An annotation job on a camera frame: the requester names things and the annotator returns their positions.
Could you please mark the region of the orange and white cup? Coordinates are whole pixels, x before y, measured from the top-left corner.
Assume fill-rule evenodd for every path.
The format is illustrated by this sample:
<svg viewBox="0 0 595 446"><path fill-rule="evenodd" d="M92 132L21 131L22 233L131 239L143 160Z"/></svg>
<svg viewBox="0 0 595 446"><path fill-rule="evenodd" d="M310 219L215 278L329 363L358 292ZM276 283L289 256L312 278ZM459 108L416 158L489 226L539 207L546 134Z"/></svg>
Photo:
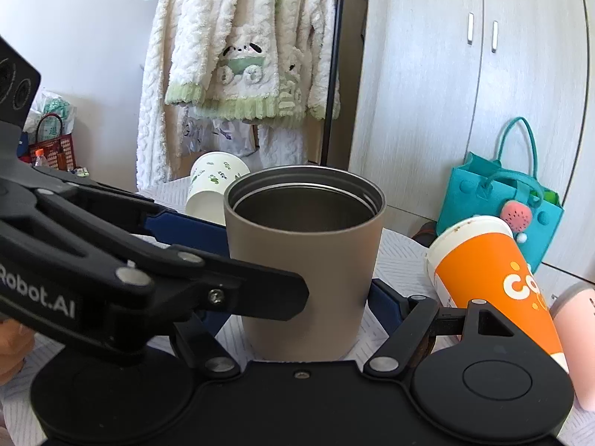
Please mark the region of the orange and white cup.
<svg viewBox="0 0 595 446"><path fill-rule="evenodd" d="M547 302L503 220L474 216L446 229L429 247L427 274L442 305L483 299L568 367Z"/></svg>

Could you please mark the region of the cream fluffy cartoon jacket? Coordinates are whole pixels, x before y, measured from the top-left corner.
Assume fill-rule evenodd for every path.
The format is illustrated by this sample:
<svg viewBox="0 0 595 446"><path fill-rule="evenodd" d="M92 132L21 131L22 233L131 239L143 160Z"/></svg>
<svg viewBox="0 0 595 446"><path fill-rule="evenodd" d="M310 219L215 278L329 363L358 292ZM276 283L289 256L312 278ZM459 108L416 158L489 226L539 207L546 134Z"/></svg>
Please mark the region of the cream fluffy cartoon jacket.
<svg viewBox="0 0 595 446"><path fill-rule="evenodd" d="M164 102L200 117L297 127L324 119L335 0L173 0Z"/></svg>

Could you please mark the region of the white patterned tablecloth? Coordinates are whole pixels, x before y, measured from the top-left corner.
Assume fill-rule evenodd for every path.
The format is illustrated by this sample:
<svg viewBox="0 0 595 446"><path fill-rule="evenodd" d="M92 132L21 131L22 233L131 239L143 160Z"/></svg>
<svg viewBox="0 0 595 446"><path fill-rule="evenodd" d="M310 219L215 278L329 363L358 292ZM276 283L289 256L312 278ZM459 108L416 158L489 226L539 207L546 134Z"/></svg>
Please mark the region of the white patterned tablecloth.
<svg viewBox="0 0 595 446"><path fill-rule="evenodd" d="M186 202L190 179L177 179L166 184L152 186L139 192L157 203L182 211ZM374 276L391 285L401 295L411 294L436 296L425 271L427 252L420 244L393 230L382 231L376 258ZM358 365L372 355L387 337L379 321L367 310L362 318L357 341L346 355ZM258 358L248 342L242 319L233 316L227 320L216 335L216 339L235 358L239 365L246 365ZM21 372L1 388L1 443L3 445L38 445L45 440L30 403L29 389L36 373L47 361L61 350L61 344L40 334L35 337L33 351L26 358ZM559 433L559 439L566 445L592 445L594 443L594 415L578 405Z"/></svg>

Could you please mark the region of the pink cup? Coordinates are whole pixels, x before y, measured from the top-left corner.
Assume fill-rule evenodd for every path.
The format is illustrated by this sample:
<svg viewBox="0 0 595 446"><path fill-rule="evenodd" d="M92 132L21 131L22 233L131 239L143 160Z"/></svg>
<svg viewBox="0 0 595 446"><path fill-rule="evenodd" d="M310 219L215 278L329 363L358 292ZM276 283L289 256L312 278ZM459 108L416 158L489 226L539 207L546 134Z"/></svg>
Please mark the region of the pink cup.
<svg viewBox="0 0 595 446"><path fill-rule="evenodd" d="M577 283L550 309L580 407L594 411L594 286Z"/></svg>

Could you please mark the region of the teal felt handbag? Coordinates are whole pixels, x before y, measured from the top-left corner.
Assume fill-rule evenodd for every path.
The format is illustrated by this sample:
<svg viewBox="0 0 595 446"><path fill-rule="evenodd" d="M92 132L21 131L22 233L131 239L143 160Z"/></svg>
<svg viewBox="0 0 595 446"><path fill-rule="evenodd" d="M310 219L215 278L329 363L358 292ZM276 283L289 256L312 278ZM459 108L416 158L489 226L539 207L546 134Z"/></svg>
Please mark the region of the teal felt handbag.
<svg viewBox="0 0 595 446"><path fill-rule="evenodd" d="M501 157L509 132L524 126L530 139L531 172L506 169ZM512 119L500 139L496 157L485 159L473 152L452 169L445 199L436 224L438 235L472 216L495 216L512 231L521 254L537 270L555 237L563 217L557 192L537 180L537 143L530 124L523 117Z"/></svg>

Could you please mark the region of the plastic water bottle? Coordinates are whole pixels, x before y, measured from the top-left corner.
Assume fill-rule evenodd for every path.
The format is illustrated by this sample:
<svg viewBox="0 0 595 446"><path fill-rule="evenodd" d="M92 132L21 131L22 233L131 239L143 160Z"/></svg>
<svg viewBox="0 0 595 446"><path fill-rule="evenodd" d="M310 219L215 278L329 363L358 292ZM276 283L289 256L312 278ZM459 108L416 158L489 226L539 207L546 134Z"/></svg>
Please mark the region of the plastic water bottle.
<svg viewBox="0 0 595 446"><path fill-rule="evenodd" d="M35 160L34 160L35 167L49 168L48 160L45 157L44 150L42 148L36 149L34 151L34 154L35 154Z"/></svg>

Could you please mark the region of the white paper cup green print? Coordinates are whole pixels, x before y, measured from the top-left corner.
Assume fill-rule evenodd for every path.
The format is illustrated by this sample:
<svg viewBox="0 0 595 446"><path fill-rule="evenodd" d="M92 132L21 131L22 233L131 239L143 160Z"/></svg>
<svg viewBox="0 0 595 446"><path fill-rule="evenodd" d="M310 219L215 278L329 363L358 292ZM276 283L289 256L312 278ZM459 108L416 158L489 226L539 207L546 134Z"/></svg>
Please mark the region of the white paper cup green print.
<svg viewBox="0 0 595 446"><path fill-rule="evenodd" d="M249 172L248 166L233 154L221 151L203 154L191 169L184 212L224 226L224 194L231 184Z"/></svg>

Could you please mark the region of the red mesh basket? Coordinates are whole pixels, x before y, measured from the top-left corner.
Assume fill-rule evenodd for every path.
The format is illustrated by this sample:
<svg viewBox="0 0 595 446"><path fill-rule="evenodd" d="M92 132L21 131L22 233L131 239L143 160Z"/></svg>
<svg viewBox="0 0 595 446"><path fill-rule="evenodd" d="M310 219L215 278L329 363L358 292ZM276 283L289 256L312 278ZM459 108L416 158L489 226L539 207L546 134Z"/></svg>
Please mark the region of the red mesh basket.
<svg viewBox="0 0 595 446"><path fill-rule="evenodd" d="M57 119L59 123L58 134L51 139L42 141L40 130L48 119ZM29 157L33 163L43 157L46 165L61 171L73 171L77 167L75 162L74 141L71 134L64 133L64 122L56 113L47 113L41 117L35 128L36 142L28 147Z"/></svg>

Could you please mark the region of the black suitcase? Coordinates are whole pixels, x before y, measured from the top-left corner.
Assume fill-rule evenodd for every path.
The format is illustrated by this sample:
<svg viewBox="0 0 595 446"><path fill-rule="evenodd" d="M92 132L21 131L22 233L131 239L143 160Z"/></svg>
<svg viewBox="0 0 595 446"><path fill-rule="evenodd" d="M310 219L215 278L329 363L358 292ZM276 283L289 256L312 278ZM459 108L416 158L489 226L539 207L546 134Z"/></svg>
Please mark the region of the black suitcase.
<svg viewBox="0 0 595 446"><path fill-rule="evenodd" d="M432 246L437 239L436 222L426 222L412 235L412 239L425 248Z"/></svg>

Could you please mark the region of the white wardrobe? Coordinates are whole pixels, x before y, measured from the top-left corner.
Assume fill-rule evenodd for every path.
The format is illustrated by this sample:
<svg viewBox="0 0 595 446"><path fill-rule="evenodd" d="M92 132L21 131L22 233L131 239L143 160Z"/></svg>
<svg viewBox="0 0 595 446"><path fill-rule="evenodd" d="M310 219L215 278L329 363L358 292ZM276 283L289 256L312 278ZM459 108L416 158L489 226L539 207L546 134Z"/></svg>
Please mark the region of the white wardrobe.
<svg viewBox="0 0 595 446"><path fill-rule="evenodd" d="M594 0L368 0L349 167L401 234L439 216L468 153L537 172L564 206L553 284L594 277Z"/></svg>

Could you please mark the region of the white fluffy robe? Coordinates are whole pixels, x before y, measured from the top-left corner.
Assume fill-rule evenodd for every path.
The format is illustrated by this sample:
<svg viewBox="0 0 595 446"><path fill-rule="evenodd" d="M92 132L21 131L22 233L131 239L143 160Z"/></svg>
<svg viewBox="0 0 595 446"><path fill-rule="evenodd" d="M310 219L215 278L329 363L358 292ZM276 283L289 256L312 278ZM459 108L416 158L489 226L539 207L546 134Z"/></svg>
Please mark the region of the white fluffy robe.
<svg viewBox="0 0 595 446"><path fill-rule="evenodd" d="M179 169L176 137L167 129L165 92L173 43L187 0L158 0L149 32L138 113L136 186L146 189L173 178Z"/></svg>

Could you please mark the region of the tan steel tumbler cup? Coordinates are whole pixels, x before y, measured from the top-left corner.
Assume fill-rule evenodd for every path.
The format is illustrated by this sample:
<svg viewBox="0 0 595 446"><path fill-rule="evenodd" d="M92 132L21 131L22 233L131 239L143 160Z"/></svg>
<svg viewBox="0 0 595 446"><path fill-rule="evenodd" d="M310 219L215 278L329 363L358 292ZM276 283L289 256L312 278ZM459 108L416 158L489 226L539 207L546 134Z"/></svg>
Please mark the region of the tan steel tumbler cup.
<svg viewBox="0 0 595 446"><path fill-rule="evenodd" d="M294 272L310 296L287 321L244 317L269 361L335 361L354 345L378 253L384 194L348 171L316 165L247 174L225 193L232 258Z"/></svg>

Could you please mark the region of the black clothes rack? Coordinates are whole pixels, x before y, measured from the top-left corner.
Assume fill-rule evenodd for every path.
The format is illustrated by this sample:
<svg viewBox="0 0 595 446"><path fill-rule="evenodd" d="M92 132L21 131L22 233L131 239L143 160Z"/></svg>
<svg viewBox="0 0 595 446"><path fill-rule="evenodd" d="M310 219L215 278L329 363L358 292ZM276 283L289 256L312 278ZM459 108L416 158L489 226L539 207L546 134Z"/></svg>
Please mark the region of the black clothes rack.
<svg viewBox="0 0 595 446"><path fill-rule="evenodd" d="M326 114L323 126L322 147L320 165L327 166L330 150L330 141L333 125L333 115L335 106L335 92L337 88L337 78L339 71L339 55L340 55L340 39L342 29L344 0L336 0L335 4L335 19L334 19L334 34L333 46L330 65L330 78L327 93Z"/></svg>

